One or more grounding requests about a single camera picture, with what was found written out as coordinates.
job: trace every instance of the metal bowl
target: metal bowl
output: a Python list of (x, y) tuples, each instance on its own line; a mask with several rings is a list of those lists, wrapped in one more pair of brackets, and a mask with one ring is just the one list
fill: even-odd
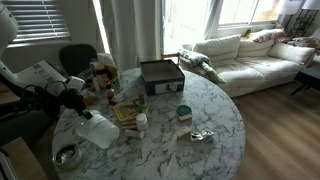
[(54, 164), (63, 171), (78, 167), (82, 161), (82, 153), (76, 144), (66, 145), (53, 157)]

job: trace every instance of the black box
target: black box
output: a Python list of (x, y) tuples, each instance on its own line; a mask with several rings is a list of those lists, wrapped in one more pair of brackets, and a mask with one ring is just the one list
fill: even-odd
[(141, 62), (141, 75), (148, 96), (183, 91), (185, 76), (172, 60)]

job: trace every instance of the window blind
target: window blind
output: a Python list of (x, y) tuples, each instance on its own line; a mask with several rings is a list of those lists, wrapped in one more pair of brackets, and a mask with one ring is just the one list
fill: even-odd
[(13, 43), (70, 38), (56, 0), (2, 0), (1, 2), (19, 25)]

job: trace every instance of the bottle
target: bottle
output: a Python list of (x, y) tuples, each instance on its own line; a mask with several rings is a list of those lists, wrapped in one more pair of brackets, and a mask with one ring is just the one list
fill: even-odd
[(80, 116), (75, 132), (102, 149), (109, 148), (120, 135), (120, 130), (108, 119), (103, 117), (99, 111), (90, 111), (92, 117), (87, 120)]
[(109, 79), (105, 79), (104, 80), (105, 84), (106, 84), (106, 88), (107, 88), (107, 98), (108, 98), (108, 103), (110, 105), (115, 105), (115, 101), (114, 101), (114, 89), (112, 89), (111, 84)]
[(97, 93), (100, 92), (100, 86), (97, 78), (92, 78), (93, 86), (94, 89), (96, 90)]
[(144, 94), (143, 92), (139, 93), (139, 105), (138, 105), (138, 111), (139, 113), (144, 113), (146, 116), (148, 116), (148, 105), (144, 101)]
[(90, 59), (90, 69), (93, 77), (96, 77), (96, 67), (99, 65), (97, 58), (91, 58)]
[(148, 129), (148, 120), (146, 114), (138, 114), (136, 116), (136, 123), (138, 131), (146, 131)]
[(106, 84), (104, 80), (108, 77), (107, 77), (104, 65), (99, 64), (96, 66), (96, 77), (98, 79), (100, 88), (102, 89), (106, 88)]

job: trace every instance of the marble table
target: marble table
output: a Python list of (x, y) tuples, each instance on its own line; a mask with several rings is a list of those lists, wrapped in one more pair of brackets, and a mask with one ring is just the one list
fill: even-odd
[[(54, 132), (52, 153), (66, 144), (76, 143), (84, 154), (77, 169), (61, 172), (63, 179), (231, 179), (240, 165), (245, 147), (242, 117), (233, 101), (212, 82), (187, 71), (183, 91), (146, 96), (153, 107), (148, 118), (148, 131), (143, 140), (127, 137), (122, 131), (119, 139), (108, 149), (101, 149), (74, 133), (79, 116), (66, 109)], [(137, 97), (145, 92), (140, 69), (124, 71), (119, 101)], [(215, 135), (203, 141), (189, 138), (176, 140), (183, 126), (178, 120), (179, 105), (191, 107), (192, 132), (212, 130)], [(107, 98), (100, 94), (88, 109), (100, 111), (120, 126)]]

